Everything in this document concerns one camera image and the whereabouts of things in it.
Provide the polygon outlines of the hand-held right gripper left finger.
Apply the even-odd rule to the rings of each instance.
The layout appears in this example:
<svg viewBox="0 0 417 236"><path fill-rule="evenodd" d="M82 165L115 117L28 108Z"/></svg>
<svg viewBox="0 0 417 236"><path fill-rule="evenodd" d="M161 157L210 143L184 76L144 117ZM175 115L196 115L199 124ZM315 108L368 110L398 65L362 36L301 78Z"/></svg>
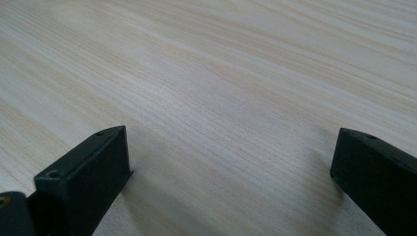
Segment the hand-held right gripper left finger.
<svg viewBox="0 0 417 236"><path fill-rule="evenodd" d="M36 233L91 236L131 175L126 128L91 135L33 178Z"/></svg>

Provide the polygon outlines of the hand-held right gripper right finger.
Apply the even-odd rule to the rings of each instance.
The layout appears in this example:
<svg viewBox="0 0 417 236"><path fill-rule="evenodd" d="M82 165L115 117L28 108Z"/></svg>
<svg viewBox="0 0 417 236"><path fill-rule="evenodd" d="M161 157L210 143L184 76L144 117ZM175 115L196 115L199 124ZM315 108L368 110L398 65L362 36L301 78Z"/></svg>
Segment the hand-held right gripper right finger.
<svg viewBox="0 0 417 236"><path fill-rule="evenodd" d="M417 236L416 157L342 128L330 177L387 236Z"/></svg>

